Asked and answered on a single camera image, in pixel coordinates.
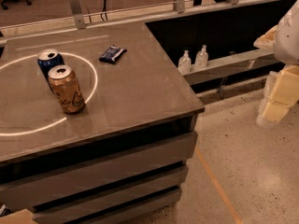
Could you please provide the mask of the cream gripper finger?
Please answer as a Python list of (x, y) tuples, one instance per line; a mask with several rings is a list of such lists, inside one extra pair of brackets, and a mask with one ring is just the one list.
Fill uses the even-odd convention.
[(275, 122), (269, 121), (263, 117), (263, 112), (265, 110), (270, 93), (273, 90), (275, 82), (277, 80), (277, 74), (278, 74), (277, 72), (271, 71), (264, 84), (263, 99), (260, 102), (260, 106), (258, 109), (258, 116), (256, 119), (256, 123), (261, 127), (270, 128), (275, 125)]
[(299, 66), (287, 64), (277, 74), (263, 117), (269, 121), (280, 122), (298, 101)]

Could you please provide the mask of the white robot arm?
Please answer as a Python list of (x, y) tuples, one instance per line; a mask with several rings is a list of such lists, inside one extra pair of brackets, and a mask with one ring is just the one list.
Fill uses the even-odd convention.
[(299, 0), (254, 46), (273, 50), (275, 59), (285, 64), (279, 72), (269, 73), (256, 119), (258, 125), (271, 127), (299, 101)]

